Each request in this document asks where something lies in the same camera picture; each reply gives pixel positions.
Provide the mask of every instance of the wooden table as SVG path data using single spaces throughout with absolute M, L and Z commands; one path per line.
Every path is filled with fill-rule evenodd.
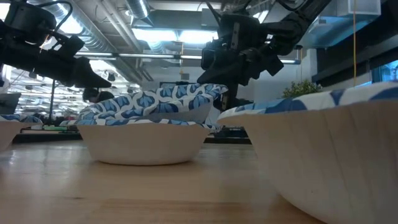
M 0 153 L 0 223 L 321 223 L 279 196 L 252 146 L 207 144 L 194 161 L 95 162 L 81 141 Z

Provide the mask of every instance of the desk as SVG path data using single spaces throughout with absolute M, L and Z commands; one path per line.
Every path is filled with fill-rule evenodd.
M 95 162 L 81 141 L 19 144 L 0 154 L 0 223 L 321 223 L 258 169 L 251 145 L 205 144 L 192 161 Z

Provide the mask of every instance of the green plant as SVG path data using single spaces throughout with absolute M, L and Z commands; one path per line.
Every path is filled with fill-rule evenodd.
M 322 89 L 321 85 L 317 85 L 308 80 L 299 83 L 292 82 L 290 88 L 284 90 L 284 98 L 294 98 L 306 94 L 318 93 Z

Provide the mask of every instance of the person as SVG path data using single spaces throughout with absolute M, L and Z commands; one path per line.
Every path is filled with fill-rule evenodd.
M 98 103 L 104 100 L 112 99 L 114 95 L 108 91 L 101 91 L 94 88 L 85 88 L 83 92 L 83 100 L 89 101 L 90 103 Z

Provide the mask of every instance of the white paper bowl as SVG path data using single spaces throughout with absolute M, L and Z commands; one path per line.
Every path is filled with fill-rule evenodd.
M 326 223 L 398 223 L 398 83 L 246 105 L 246 129 L 280 194 Z
M 39 118 L 27 115 L 0 115 L 0 152 L 7 149 L 22 128 L 42 124 Z
M 194 84 L 142 91 L 91 105 L 78 119 L 174 119 L 203 123 L 226 86 Z
M 162 119 L 64 121 L 77 125 L 93 159 L 110 164 L 164 165 L 198 154 L 215 126 Z

